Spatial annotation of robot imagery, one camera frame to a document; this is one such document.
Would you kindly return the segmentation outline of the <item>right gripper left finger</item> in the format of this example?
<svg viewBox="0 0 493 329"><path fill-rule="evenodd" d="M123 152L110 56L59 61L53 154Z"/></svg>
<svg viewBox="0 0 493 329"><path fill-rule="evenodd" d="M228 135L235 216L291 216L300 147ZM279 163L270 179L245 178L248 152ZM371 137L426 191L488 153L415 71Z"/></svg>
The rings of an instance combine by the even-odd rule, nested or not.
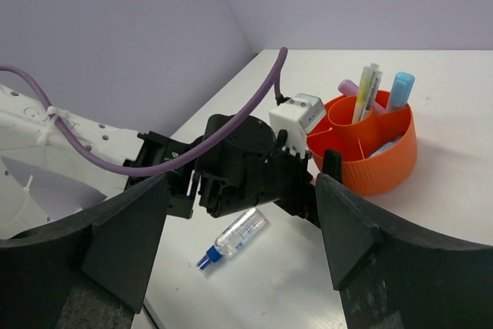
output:
<svg viewBox="0 0 493 329"><path fill-rule="evenodd" d="M129 328L140 313L170 193L152 176L1 242L3 328Z"/></svg>

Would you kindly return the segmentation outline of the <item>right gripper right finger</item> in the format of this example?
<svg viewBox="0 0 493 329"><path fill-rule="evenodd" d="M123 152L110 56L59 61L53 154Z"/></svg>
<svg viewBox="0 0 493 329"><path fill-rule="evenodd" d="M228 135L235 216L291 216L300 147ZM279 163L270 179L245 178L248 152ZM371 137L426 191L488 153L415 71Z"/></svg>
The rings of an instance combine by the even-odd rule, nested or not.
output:
<svg viewBox="0 0 493 329"><path fill-rule="evenodd" d="M325 174L317 207L349 328L490 328L492 248L426 229Z"/></svg>

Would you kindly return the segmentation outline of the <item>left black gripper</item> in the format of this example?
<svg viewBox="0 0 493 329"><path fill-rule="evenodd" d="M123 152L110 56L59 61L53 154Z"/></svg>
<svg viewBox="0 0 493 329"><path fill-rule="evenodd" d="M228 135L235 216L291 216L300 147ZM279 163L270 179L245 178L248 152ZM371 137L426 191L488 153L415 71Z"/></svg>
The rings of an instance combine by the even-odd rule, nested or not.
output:
<svg viewBox="0 0 493 329"><path fill-rule="evenodd" d="M261 119L248 116L196 161L199 205L219 218L274 203L319 227L314 177L308 172L311 154L292 153L284 147L286 142L286 130L275 133ZM342 165L341 153L324 151L323 174L343 183Z"/></svg>

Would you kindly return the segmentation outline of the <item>pink purple highlighter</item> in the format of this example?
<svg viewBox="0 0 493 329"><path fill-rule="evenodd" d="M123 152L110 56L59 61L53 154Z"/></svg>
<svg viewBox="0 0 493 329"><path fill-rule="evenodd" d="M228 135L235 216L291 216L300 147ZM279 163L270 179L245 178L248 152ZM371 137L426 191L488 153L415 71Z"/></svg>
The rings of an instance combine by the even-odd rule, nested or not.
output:
<svg viewBox="0 0 493 329"><path fill-rule="evenodd" d="M355 96L358 89L359 86L349 79L343 80L338 86L338 91L344 96ZM375 101L374 108L378 115L385 113L385 108L378 101Z"/></svg>

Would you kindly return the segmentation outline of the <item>yellow thin pen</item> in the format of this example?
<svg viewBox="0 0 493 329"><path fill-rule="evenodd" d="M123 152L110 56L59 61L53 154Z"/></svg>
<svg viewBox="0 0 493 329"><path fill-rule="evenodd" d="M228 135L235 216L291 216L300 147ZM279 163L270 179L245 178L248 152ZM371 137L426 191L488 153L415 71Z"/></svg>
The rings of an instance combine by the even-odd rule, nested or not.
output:
<svg viewBox="0 0 493 329"><path fill-rule="evenodd" d="M361 120L361 115L364 110L367 95L369 93L371 82L373 79L373 71L374 70L370 66L365 66L363 68L360 84L357 91L357 97L355 100L352 123L357 123Z"/></svg>

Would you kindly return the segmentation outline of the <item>blue striped thin pen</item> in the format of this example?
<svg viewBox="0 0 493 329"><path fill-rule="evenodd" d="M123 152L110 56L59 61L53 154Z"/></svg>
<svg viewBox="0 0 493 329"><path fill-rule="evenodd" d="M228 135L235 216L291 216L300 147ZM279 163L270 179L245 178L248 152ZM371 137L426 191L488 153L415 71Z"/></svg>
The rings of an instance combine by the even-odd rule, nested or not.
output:
<svg viewBox="0 0 493 329"><path fill-rule="evenodd" d="M365 119L371 112L381 83L382 71L380 70L380 66L376 63L372 63L370 67L372 71L371 82L364 108L361 113L361 120Z"/></svg>

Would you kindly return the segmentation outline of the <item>blue capped glue bottle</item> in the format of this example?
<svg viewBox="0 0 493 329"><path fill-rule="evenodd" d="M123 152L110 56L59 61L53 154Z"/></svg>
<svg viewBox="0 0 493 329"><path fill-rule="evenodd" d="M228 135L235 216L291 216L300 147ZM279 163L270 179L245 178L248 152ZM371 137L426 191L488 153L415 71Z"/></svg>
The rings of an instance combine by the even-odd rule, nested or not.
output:
<svg viewBox="0 0 493 329"><path fill-rule="evenodd" d="M259 209L248 209L214 240L196 263L196 268L205 272L219 261L235 256L269 225L270 222Z"/></svg>

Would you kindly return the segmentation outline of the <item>blue highlighter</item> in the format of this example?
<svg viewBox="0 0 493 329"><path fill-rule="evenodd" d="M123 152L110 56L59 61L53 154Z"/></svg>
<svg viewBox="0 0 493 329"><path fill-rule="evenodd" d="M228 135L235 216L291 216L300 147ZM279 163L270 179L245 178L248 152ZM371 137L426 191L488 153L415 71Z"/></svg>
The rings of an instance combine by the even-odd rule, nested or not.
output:
<svg viewBox="0 0 493 329"><path fill-rule="evenodd" d="M386 112L393 112L407 105L414 81L415 77L407 72L398 72L395 75L387 100Z"/></svg>
<svg viewBox="0 0 493 329"><path fill-rule="evenodd" d="M397 136L393 141L385 143L383 146L381 146L379 149L375 150L372 154L369 155L370 158L381 155L382 153L386 152L390 148L392 148L394 145L396 145L400 140L402 136Z"/></svg>

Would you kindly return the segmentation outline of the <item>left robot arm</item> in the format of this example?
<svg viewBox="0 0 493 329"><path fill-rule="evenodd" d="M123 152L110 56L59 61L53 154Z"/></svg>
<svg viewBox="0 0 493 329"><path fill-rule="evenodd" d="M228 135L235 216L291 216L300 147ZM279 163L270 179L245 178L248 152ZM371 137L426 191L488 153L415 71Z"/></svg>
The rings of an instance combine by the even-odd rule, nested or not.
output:
<svg viewBox="0 0 493 329"><path fill-rule="evenodd" d="M210 216L222 217L275 203L317 223L307 139L326 116L319 98L300 94L282 99L267 121L246 119L220 144L168 173L169 214L190 218L199 204ZM69 127L85 153L130 170L175 159L190 148L157 133L96 123L2 87L1 154L78 180L107 197L140 182L139 176L111 173L87 161L58 130L57 120Z"/></svg>

